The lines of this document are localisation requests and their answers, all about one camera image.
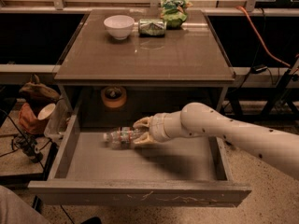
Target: orange cable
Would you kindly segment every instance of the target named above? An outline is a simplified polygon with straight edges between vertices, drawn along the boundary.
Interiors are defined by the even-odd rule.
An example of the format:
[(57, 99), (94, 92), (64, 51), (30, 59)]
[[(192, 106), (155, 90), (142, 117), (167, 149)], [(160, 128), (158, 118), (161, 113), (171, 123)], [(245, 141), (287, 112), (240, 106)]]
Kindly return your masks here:
[(246, 15), (246, 17), (247, 17), (247, 19), (248, 19), (248, 21), (249, 21), (249, 23), (250, 23), (250, 25), (251, 25), (253, 31), (255, 32), (255, 34), (258, 36), (260, 42), (262, 43), (262, 46), (263, 46), (265, 52), (266, 52), (270, 57), (272, 57), (275, 61), (277, 61), (277, 62), (279, 62), (279, 63), (282, 63), (282, 64), (284, 64), (285, 66), (291, 67), (290, 64), (283, 62), (282, 60), (280, 60), (279, 58), (277, 58), (276, 56), (274, 56), (274, 55), (271, 54), (271, 52), (268, 50), (267, 46), (266, 46), (265, 43), (263, 42), (263, 39), (262, 39), (261, 35), (259, 34), (258, 30), (256, 30), (256, 28), (255, 28), (255, 26), (254, 26), (254, 24), (253, 24), (253, 22), (252, 22), (252, 20), (251, 20), (251, 18), (250, 18), (250, 16), (249, 16), (249, 13), (248, 13), (243, 7), (241, 7), (241, 6), (238, 6), (238, 7), (236, 7), (236, 8), (239, 9), (239, 10), (241, 10), (241, 11)]

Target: person's leg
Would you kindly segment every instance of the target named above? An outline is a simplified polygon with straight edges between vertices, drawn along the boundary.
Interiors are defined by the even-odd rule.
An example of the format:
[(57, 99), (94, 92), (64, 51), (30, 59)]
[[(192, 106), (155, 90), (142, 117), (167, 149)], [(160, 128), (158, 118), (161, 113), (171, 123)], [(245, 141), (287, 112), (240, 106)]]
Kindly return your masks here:
[(0, 186), (0, 223), (44, 224), (49, 222), (11, 190)]

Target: gray surface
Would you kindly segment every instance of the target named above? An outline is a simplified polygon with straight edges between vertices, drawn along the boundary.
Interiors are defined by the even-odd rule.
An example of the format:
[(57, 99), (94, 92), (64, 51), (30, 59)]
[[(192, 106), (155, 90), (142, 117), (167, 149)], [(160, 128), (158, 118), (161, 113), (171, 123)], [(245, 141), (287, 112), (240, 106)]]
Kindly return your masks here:
[[(55, 79), (72, 81), (222, 81), (234, 73), (206, 24), (201, 11), (190, 10), (180, 30), (167, 30), (165, 37), (140, 37), (140, 19), (158, 18), (146, 9), (93, 10)], [(103, 21), (115, 14), (135, 18), (131, 35), (117, 41)]]
[(113, 150), (103, 133), (81, 133), (66, 179), (217, 180), (207, 138), (168, 143)]

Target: cabinet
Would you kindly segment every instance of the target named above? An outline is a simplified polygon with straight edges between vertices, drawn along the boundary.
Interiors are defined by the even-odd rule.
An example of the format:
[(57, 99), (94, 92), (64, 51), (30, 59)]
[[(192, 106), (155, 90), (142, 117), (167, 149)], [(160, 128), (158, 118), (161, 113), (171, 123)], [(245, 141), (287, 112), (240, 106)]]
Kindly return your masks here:
[[(135, 18), (123, 41), (105, 31), (114, 14)], [(47, 181), (29, 189), (48, 204), (237, 206), (250, 193), (234, 182), (223, 142), (214, 137), (176, 139), (160, 145), (112, 150), (103, 133), (131, 126), (189, 102), (217, 106), (234, 71), (199, 10), (180, 30), (164, 37), (141, 37), (140, 19), (150, 9), (93, 10), (55, 76), (73, 115)], [(123, 86), (127, 102), (104, 106), (100, 92)], [(218, 97), (213, 103), (210, 97)]]

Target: tape roll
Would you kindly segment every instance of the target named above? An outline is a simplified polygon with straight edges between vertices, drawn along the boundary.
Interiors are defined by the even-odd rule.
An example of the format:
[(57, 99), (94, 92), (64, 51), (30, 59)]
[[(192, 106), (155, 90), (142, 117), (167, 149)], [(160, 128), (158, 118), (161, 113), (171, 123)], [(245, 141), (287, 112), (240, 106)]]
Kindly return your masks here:
[(108, 86), (101, 90), (101, 98), (104, 106), (120, 108), (127, 101), (127, 92), (122, 86)]

